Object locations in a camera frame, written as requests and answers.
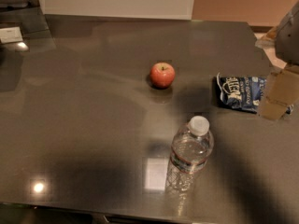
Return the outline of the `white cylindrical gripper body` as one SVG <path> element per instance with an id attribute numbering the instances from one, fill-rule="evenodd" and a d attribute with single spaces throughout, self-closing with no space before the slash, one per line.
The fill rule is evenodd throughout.
<path id="1" fill-rule="evenodd" d="M 277 29 L 276 56 L 290 64 L 299 64 L 299 1 L 283 17 Z"/>

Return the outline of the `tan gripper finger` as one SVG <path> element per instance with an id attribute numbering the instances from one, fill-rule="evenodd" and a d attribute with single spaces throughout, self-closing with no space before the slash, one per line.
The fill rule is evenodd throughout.
<path id="1" fill-rule="evenodd" d="M 258 115 L 271 120 L 280 119 L 287 108 L 299 100 L 299 66 L 287 64 L 272 70 L 266 79 Z"/>

